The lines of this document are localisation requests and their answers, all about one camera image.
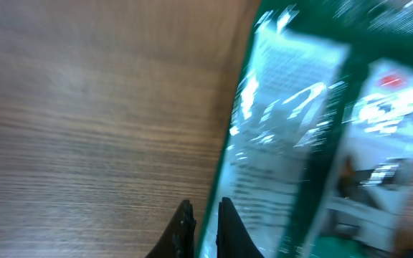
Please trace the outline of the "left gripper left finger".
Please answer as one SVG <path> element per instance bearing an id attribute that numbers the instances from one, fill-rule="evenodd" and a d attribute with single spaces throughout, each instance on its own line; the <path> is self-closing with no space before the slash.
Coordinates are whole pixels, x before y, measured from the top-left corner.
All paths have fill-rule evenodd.
<path id="1" fill-rule="evenodd" d="M 183 200 L 146 258 L 193 258 L 196 219 L 190 200 Z"/>

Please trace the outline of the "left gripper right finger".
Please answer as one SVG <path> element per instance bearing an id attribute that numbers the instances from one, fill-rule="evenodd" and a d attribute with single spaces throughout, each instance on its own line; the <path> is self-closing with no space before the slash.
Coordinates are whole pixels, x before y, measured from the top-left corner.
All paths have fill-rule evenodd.
<path id="1" fill-rule="evenodd" d="M 217 258 L 263 258 L 227 197 L 219 202 L 216 243 Z"/>

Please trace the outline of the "green 3M gloves package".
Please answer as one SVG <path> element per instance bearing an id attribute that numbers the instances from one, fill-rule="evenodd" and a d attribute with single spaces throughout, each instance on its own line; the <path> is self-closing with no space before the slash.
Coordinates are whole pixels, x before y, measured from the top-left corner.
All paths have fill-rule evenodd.
<path id="1" fill-rule="evenodd" d="M 230 198 L 263 257 L 413 257 L 413 1 L 262 1 L 196 257 Z"/>

